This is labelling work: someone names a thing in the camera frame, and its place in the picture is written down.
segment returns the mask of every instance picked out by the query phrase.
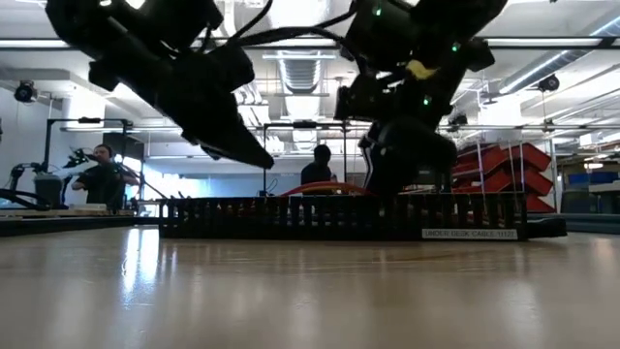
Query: man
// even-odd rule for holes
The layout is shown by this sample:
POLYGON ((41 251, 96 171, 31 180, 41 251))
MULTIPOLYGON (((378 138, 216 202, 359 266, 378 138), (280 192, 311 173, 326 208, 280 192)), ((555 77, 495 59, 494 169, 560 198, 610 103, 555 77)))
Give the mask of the man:
MULTIPOLYGON (((314 162, 308 164, 301 171, 301 185, 322 181, 331 181, 331 170, 329 169, 331 151, 327 145, 321 144, 314 148, 314 162)), ((331 191, 312 192, 313 195, 330 195, 331 191)))
POLYGON ((123 207, 125 184, 138 185, 138 179, 127 175, 112 161, 112 149, 107 144, 99 144, 93 155, 99 164, 86 171, 72 184, 73 190, 87 190, 88 204, 106 204, 111 209, 123 207))

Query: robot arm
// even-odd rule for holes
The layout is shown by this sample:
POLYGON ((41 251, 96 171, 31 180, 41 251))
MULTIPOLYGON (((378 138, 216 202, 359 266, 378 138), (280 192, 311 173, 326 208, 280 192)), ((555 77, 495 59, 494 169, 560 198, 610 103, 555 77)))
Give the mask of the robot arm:
POLYGON ((89 80, 109 91, 122 82, 183 129, 209 155, 269 169, 273 159, 243 126, 233 91, 254 79, 244 46, 305 34, 330 38, 354 59, 359 75, 338 91, 336 119, 372 127, 360 146, 371 169, 367 189, 388 195, 408 184, 418 165, 447 171, 454 144, 435 133, 467 69, 494 63, 474 38, 507 0, 356 0, 348 14, 314 27, 267 30, 241 38, 269 10, 223 46, 204 54, 191 44, 223 21, 214 0, 148 0, 140 10, 124 0, 48 0, 58 36, 91 56, 89 80), (326 27, 356 15, 345 38, 326 27), (378 72, 390 72, 383 79, 378 72), (437 154, 429 156, 429 149, 437 154), (394 170, 403 169, 399 175, 394 170))

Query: yellow tag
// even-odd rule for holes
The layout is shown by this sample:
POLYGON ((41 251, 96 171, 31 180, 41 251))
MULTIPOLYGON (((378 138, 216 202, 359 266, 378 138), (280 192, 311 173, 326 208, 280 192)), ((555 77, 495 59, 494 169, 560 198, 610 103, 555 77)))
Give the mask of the yellow tag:
POLYGON ((414 76, 416 79, 428 79, 435 75, 439 68, 437 69, 426 69, 422 62, 413 60, 407 64, 407 70, 414 76))

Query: ceiling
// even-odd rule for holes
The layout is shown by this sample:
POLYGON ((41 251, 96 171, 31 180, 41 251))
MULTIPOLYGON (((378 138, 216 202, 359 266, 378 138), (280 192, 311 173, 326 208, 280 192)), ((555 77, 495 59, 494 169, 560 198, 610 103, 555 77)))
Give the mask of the ceiling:
MULTIPOLYGON (((222 0, 218 6, 227 20, 221 31, 214 34, 216 37, 228 37, 231 32, 243 26, 260 10, 262 0, 222 0)), ((310 25, 326 18, 343 14, 349 8, 349 0, 275 0, 270 16, 264 18, 251 30, 258 32, 272 26, 310 25)), ((588 0, 559 0, 556 3, 539 0, 509 0, 504 12, 490 23, 481 33, 486 37, 587 37, 601 29, 606 24, 620 18, 620 2, 588 1, 588 0)), ((345 35, 350 21, 334 25, 335 33, 345 35)), ((620 26, 612 25, 611 29, 620 26)), ((55 39, 45 12, 35 0, 0 0, 0 42, 5 39, 55 39)), ((601 32, 601 35, 614 35, 615 32, 601 32)), ((335 109, 335 92, 339 85, 352 81, 357 73, 355 64, 338 57, 336 51, 324 49, 322 60, 295 60, 291 55, 316 54, 317 52, 299 52, 294 47, 286 51, 274 51, 264 48, 248 50, 248 55, 254 63, 256 72, 255 83, 244 91, 243 96, 255 94, 265 100, 263 105, 254 106, 265 110, 271 121, 290 118, 315 118, 320 121, 329 121, 335 109), (288 54, 289 59, 273 59, 288 54), (318 87, 312 95, 300 94, 305 84, 317 82, 318 87)), ((497 49, 494 50, 495 65, 478 73, 469 72, 455 95, 455 106, 459 112, 464 112, 475 123, 480 111, 480 95, 486 91, 504 88, 511 82, 519 79, 548 62, 554 56, 562 53, 561 50, 523 50, 497 49)), ((556 92, 545 93, 532 91, 524 86, 517 91, 511 91, 511 98, 516 98, 521 107, 523 122, 541 123, 545 117, 553 117, 556 124, 620 124, 620 52, 617 50, 584 51, 579 59, 564 64, 560 69, 551 71, 560 80, 560 88, 556 92)), ((75 85, 96 90, 87 82, 89 58, 73 50, 28 50, 3 48, 0 45, 0 79, 15 84, 16 80, 25 79, 23 76, 34 74, 42 70, 53 72, 70 72, 70 80, 75 85)), ((549 73, 544 70, 545 78, 549 73)), ((54 97, 71 96, 67 90, 67 83, 53 81, 40 85, 42 92, 54 97)), ((132 118, 137 125, 170 126, 171 123, 158 112, 140 100, 128 88, 117 88, 111 94, 104 96, 108 110, 114 115, 132 118)), ((506 123, 502 115, 497 115, 496 124, 506 123)), ((177 133, 157 132, 152 129, 148 133, 136 134, 137 138, 145 142, 183 142, 177 133)), ((557 136, 562 139, 562 146, 575 147, 578 145, 572 140, 591 131, 562 131, 545 134, 546 137, 557 136)), ((479 133, 462 131, 452 134, 459 140, 474 140, 479 133)), ((612 131, 603 131, 603 136, 609 140, 612 131)), ((273 133, 274 137, 287 144, 286 151, 295 148, 296 143, 308 142, 300 140, 308 135, 293 135, 292 132, 273 133)), ((538 131, 529 133, 529 137, 541 139, 543 134, 538 131)))

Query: label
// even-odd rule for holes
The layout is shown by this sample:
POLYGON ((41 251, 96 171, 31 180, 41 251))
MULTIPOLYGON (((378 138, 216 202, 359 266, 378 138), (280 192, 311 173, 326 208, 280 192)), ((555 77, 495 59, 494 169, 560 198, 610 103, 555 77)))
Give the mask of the label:
POLYGON ((422 229, 422 238, 517 240, 516 229, 422 229))

